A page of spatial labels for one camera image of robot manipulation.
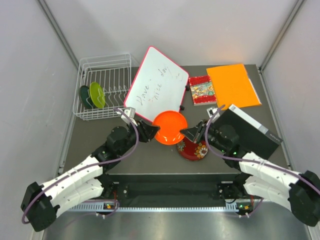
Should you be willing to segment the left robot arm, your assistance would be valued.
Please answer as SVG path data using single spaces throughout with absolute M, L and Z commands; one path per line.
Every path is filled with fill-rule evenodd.
M 107 172 L 133 153 L 139 142 L 150 142 L 159 129 L 143 120 L 117 126 L 105 143 L 74 168 L 42 184 L 31 183 L 20 206 L 22 223 L 35 232 L 43 231 L 64 212 L 90 199 L 110 198 L 117 207 L 115 184 Z

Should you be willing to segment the orange plate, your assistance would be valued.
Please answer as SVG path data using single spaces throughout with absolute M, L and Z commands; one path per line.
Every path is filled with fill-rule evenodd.
M 173 110 L 157 115 L 152 125 L 159 127 L 155 139 L 163 145 L 175 145 L 181 142 L 185 136 L 180 131 L 188 127 L 186 118 Z

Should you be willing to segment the red floral plate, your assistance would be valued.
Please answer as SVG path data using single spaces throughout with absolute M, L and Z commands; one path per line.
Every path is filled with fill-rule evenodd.
M 178 153 L 189 161 L 200 161 L 209 152 L 209 149 L 205 143 L 205 141 L 200 141 L 199 143 L 194 143 L 187 138 L 184 138 L 177 145 Z

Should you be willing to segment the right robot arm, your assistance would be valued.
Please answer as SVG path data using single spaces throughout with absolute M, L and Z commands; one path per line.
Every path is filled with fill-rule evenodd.
M 233 185 L 237 197 L 252 195 L 276 203 L 309 227 L 320 222 L 320 178 L 314 172 L 296 172 L 259 157 L 239 143 L 239 136 L 230 125 L 217 128 L 201 121 L 180 133 L 195 143 L 204 140 L 209 150 L 219 150 L 218 156 L 240 171 Z

